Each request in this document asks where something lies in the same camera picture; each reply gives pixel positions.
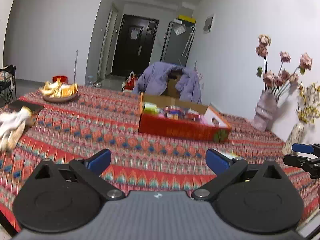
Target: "water bottle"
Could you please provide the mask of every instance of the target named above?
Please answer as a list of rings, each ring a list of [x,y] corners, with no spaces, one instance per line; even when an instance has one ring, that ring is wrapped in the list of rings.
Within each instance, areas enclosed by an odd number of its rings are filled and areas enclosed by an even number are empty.
[[[93,76],[87,77],[87,82],[85,84],[87,87],[93,87]]]

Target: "red cardboard box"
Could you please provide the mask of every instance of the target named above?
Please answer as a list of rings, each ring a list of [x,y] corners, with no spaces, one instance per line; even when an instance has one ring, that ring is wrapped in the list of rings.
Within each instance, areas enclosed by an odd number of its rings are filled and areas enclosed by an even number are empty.
[[[203,125],[197,122],[185,120],[173,120],[158,117],[157,115],[146,114],[143,112],[144,102],[156,104],[159,108],[166,106],[179,106],[191,108],[208,118],[214,118],[217,126]],[[231,125],[211,106],[203,106],[191,102],[180,101],[166,96],[153,96],[141,94],[140,101],[140,124],[139,132],[167,137],[186,138],[191,140],[206,140],[214,142],[224,142],[228,139]]]

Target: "doorway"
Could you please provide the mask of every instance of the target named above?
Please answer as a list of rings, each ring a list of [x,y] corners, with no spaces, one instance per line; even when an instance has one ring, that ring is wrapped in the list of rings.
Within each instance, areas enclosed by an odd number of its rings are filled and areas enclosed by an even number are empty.
[[[112,75],[129,76],[149,66],[159,20],[124,15],[113,60]]]
[[[107,27],[103,37],[102,47],[101,47],[101,54],[100,54],[100,61],[99,61],[99,68],[98,68],[98,79],[105,79],[107,75],[111,74],[111,69],[112,69],[111,54],[113,54],[113,52],[110,50],[110,47],[111,47],[112,38],[114,35],[117,17],[118,17],[118,10],[114,5],[112,5],[108,22],[107,22]]]

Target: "white vase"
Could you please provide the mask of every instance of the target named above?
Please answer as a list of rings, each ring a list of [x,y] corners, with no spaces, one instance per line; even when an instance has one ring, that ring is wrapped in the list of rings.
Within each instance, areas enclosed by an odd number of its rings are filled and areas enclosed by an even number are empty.
[[[286,154],[294,154],[294,151],[292,151],[291,147],[294,143],[300,143],[302,140],[302,137],[304,135],[306,123],[305,122],[298,122],[293,127],[287,141],[285,142],[285,145],[282,147],[281,151],[284,155]]]
[[[273,119],[273,115],[278,109],[279,98],[272,93],[262,91],[259,102],[255,108],[256,115],[251,121],[252,127],[264,132],[268,122]]]

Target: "blue gripper pad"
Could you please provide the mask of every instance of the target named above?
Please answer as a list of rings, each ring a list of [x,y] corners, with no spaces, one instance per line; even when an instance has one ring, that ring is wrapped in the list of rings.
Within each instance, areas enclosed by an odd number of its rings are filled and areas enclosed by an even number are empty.
[[[298,152],[298,153],[313,153],[314,152],[314,148],[312,147],[312,145],[300,144],[300,143],[294,143],[292,145],[292,150],[294,152]]]
[[[85,165],[90,171],[96,175],[100,175],[105,171],[111,163],[111,152],[108,149],[103,149],[98,152],[97,157],[95,155],[89,158],[87,165]]]
[[[208,149],[205,154],[207,166],[216,174],[219,175],[229,169],[233,161],[225,157],[223,154],[213,149]]]

